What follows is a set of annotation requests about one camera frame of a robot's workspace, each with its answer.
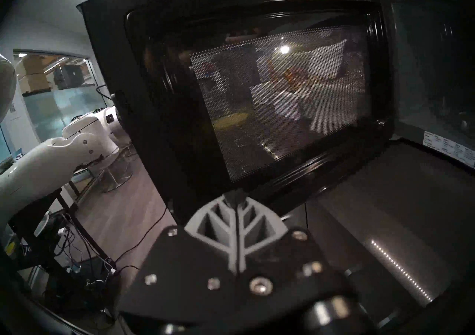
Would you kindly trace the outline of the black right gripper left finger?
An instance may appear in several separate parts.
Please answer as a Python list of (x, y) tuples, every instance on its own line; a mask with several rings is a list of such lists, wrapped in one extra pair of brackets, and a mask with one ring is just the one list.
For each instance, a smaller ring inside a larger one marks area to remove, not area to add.
[(165, 229), (118, 304), (124, 317), (211, 321), (238, 310), (235, 193)]

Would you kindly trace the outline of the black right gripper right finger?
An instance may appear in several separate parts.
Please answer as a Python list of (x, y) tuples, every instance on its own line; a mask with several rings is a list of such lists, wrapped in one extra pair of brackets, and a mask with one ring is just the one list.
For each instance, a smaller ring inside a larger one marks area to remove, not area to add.
[(353, 314), (358, 295), (304, 228), (237, 191), (237, 309), (246, 314)]

